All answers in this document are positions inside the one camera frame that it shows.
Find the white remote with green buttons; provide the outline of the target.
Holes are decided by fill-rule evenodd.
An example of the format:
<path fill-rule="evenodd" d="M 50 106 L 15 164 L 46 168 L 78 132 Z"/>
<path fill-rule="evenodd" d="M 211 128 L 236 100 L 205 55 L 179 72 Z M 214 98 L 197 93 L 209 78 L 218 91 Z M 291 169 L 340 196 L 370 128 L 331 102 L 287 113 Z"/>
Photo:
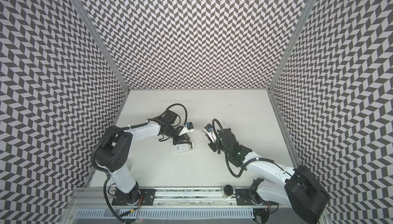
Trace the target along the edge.
<path fill-rule="evenodd" d="M 171 145 L 169 148 L 169 151 L 170 151 L 170 154 L 179 154 L 179 153 L 192 151 L 194 149 L 195 149 L 195 144 L 194 144 L 194 142 L 191 141 L 191 143 Z"/>

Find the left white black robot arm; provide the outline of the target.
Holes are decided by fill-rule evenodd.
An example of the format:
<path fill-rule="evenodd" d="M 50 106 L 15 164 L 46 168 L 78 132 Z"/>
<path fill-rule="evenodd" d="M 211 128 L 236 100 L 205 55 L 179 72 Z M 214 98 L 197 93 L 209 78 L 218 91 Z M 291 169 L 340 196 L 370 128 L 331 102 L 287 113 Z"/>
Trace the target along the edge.
<path fill-rule="evenodd" d="M 145 123 L 127 127 L 110 126 L 100 139 L 91 155 L 93 167 L 104 172 L 116 186 L 116 200 L 125 205 L 135 205 L 141 200 L 137 181 L 131 176 L 127 160 L 132 143 L 158 135 L 173 140 L 173 145 L 189 144 L 188 133 L 194 131 L 192 122 L 174 126 L 178 115 L 167 110 L 162 115 L 148 119 Z"/>

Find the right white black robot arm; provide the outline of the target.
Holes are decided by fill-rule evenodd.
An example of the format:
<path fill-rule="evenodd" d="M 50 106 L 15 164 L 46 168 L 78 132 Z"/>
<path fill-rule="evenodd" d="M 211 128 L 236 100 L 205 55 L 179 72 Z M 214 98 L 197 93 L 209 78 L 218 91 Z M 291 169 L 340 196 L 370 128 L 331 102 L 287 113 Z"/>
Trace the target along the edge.
<path fill-rule="evenodd" d="M 319 222 L 330 196 L 308 167 L 289 167 L 264 158 L 241 145 L 229 128 L 216 131 L 208 124 L 204 133 L 210 149 L 225 155 L 227 168 L 239 168 L 238 173 L 230 171 L 235 178 L 240 178 L 245 171 L 259 176 L 249 188 L 254 204 L 274 202 L 291 207 L 308 224 Z"/>

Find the middle cylinder black cap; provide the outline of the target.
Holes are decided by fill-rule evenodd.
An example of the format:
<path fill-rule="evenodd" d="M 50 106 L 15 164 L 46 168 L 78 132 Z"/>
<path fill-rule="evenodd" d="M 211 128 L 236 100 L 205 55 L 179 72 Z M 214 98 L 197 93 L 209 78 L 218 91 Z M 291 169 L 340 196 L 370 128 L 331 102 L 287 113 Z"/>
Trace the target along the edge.
<path fill-rule="evenodd" d="M 233 187 L 231 185 L 225 185 L 222 188 L 223 199 L 227 200 L 227 199 L 232 198 L 233 192 L 234 192 L 234 190 L 233 190 Z"/>

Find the white ventilation grille strip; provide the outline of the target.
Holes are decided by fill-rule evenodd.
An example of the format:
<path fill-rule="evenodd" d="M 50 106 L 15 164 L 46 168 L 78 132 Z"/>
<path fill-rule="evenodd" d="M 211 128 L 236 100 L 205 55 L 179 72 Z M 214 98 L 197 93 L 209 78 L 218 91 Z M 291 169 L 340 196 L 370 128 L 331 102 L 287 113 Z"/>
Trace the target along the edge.
<path fill-rule="evenodd" d="M 110 219 L 114 218 L 110 210 L 106 209 L 79 209 L 76 219 Z M 163 219 L 163 220 L 186 220 L 186 219 L 253 219 L 252 209 L 248 208 L 184 208 L 184 209 L 142 209 L 129 213 L 122 217 L 129 219 Z"/>

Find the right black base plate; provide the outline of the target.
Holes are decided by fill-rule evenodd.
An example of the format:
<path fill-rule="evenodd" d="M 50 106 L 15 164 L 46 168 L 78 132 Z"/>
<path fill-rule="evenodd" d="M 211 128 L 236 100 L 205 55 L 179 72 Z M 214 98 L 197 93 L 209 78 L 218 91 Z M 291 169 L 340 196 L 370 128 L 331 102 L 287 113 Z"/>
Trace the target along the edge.
<path fill-rule="evenodd" d="M 238 206 L 269 206 L 255 190 L 235 188 L 234 195 Z"/>

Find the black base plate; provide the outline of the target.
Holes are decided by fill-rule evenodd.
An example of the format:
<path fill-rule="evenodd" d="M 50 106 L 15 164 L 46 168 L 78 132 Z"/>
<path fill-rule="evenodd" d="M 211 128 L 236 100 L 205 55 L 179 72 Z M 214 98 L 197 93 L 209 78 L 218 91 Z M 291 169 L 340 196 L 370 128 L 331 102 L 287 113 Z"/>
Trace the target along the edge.
<path fill-rule="evenodd" d="M 123 193 L 116 189 L 112 200 L 113 206 L 152 206 L 155 200 L 155 189 L 138 189 Z"/>
<path fill-rule="evenodd" d="M 238 206 L 269 206 L 255 190 L 235 188 L 234 195 Z"/>

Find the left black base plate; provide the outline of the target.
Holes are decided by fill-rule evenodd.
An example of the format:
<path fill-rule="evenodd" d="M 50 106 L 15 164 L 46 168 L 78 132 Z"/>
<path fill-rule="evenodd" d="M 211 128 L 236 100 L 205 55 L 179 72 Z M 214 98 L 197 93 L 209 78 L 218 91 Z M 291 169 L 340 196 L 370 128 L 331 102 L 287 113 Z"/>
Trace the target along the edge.
<path fill-rule="evenodd" d="M 138 189 L 123 193 L 116 189 L 112 200 L 113 206 L 152 206 L 155 200 L 155 189 Z"/>

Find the aluminium mounting rail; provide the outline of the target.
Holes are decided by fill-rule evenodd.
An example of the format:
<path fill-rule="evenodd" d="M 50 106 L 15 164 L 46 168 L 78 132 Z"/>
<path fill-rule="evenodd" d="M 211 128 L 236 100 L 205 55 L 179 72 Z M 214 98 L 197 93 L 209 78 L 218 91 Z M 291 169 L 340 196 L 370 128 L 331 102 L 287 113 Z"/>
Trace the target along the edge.
<path fill-rule="evenodd" d="M 222 195 L 222 188 L 220 187 L 162 187 L 162 188 L 146 188 L 140 189 L 155 189 L 155 200 L 152 206 L 156 208 L 203 208 L 203 207 L 237 207 L 236 198 L 233 196 L 230 199 L 224 200 Z M 115 187 L 109 189 L 109 194 L 106 192 L 109 203 L 112 203 L 115 194 Z M 73 201 L 84 201 L 92 203 L 100 203 L 106 205 L 104 199 L 103 187 L 88 187 L 77 188 L 72 197 Z M 254 207 L 263 208 L 265 206 L 239 206 L 239 207 Z"/>

